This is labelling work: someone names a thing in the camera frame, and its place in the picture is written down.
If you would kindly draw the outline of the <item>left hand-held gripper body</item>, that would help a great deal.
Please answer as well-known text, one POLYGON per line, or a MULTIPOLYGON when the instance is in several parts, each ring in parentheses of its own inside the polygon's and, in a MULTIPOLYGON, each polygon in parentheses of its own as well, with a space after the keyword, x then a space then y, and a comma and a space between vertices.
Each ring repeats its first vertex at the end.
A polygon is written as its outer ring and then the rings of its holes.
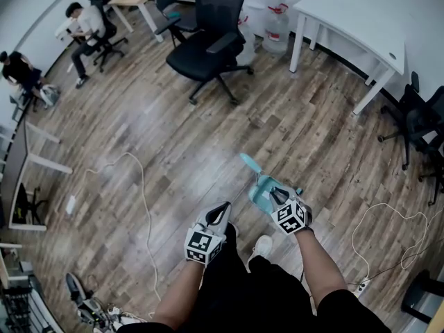
POLYGON ((187 231, 185 258, 208 265, 221 251, 226 235, 216 235, 207 226, 195 222, 187 231))

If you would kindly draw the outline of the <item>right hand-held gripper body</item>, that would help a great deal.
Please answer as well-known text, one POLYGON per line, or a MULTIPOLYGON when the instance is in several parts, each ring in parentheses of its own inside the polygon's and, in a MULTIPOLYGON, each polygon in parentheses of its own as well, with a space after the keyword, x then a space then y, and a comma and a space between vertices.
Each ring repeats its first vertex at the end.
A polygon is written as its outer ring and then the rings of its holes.
POLYGON ((293 234, 311 225, 311 207, 299 198, 289 199, 278 210, 273 209, 271 218, 285 235, 293 234))

